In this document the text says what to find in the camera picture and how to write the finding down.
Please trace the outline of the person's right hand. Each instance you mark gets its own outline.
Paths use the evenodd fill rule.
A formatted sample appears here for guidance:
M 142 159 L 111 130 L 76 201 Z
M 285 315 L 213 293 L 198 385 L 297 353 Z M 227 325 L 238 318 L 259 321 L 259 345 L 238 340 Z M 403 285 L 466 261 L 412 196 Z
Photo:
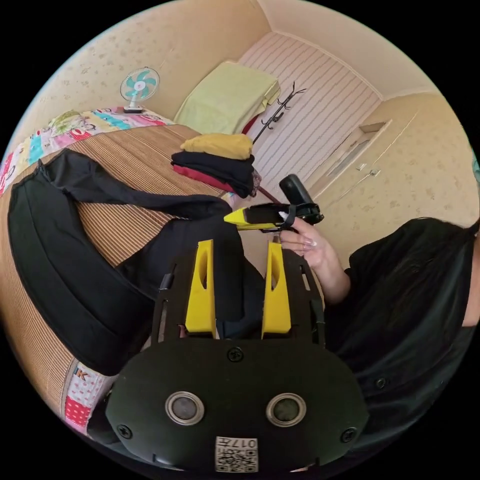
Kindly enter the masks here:
M 319 230 L 306 221 L 296 218 L 290 230 L 280 233 L 280 243 L 303 257 L 307 264 L 316 272 L 333 272 L 341 270 L 339 257 Z

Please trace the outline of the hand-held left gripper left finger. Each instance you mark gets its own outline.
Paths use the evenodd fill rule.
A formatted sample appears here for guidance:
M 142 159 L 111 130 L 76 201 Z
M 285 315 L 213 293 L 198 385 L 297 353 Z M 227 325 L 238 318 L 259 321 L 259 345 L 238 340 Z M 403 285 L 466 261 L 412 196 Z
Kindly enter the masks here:
M 185 328 L 190 335 L 215 335 L 214 243 L 200 241 L 193 262 Z

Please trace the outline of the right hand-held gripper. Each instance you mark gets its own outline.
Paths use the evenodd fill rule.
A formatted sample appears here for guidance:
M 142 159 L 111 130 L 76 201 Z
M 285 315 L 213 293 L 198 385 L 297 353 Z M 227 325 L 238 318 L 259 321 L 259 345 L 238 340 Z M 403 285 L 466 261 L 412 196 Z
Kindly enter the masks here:
M 259 230 L 263 233 L 292 231 L 295 219 L 314 226 L 324 220 L 324 215 L 316 203 L 264 203 L 240 208 L 223 218 L 238 230 Z

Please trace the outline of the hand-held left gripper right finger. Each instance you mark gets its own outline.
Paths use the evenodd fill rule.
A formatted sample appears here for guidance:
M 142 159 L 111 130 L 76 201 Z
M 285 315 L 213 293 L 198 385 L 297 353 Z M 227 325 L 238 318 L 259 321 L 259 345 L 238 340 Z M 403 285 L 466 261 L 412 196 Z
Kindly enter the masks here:
M 291 330 L 291 314 L 283 249 L 270 242 L 267 249 L 262 336 L 285 336 Z

